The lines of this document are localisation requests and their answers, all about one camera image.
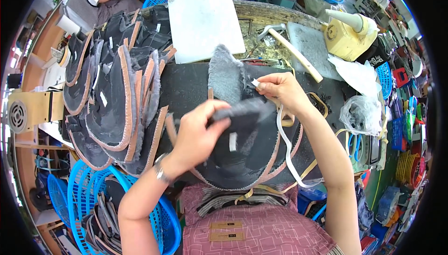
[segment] wristwatch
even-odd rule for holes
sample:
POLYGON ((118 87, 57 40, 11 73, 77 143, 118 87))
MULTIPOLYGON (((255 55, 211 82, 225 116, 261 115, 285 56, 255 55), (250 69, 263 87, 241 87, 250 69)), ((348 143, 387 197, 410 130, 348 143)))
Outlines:
POLYGON ((167 184, 171 184, 173 182, 173 180, 165 175, 164 169, 162 168, 162 165, 160 164, 160 161, 167 155, 168 155, 168 153, 164 153, 164 154, 160 155, 160 157, 158 157, 157 160, 155 160, 154 170, 155 170, 155 177, 157 178, 157 180, 161 180, 167 184))

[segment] round speaker vent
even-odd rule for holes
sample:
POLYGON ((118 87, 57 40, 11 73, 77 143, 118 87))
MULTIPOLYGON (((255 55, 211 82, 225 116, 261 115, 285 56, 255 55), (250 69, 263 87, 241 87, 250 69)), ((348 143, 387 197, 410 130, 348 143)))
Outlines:
POLYGON ((22 101, 16 100, 13 102, 8 112, 9 128, 15 133, 19 134, 26 128, 26 107, 22 101))

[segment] beige machine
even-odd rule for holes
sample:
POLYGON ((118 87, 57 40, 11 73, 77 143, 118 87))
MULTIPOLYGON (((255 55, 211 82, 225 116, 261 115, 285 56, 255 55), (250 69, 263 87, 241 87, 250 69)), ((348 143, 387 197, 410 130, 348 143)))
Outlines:
POLYGON ((8 124, 16 133, 24 133, 34 126, 62 120, 64 99, 60 91, 21 92, 14 90, 8 96, 8 124))
POLYGON ((333 17, 324 32, 328 52, 345 61, 355 61, 375 41, 375 21, 360 14, 325 11, 333 17))

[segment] glue bottle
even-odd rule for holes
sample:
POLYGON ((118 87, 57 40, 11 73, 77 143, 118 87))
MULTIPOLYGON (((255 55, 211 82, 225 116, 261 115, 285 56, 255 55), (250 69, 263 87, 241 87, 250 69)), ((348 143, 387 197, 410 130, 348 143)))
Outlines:
POLYGON ((329 53, 354 61, 375 41, 379 29, 373 19, 329 9, 325 12, 333 17, 324 32, 329 53))

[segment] yellow plastic basket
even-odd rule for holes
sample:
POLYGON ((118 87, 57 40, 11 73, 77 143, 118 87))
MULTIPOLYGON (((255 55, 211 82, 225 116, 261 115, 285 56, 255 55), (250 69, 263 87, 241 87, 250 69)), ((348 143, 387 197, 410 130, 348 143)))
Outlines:
POLYGON ((396 164, 395 179, 401 182, 411 182, 412 164, 419 154, 411 154, 410 151, 401 153, 396 164))

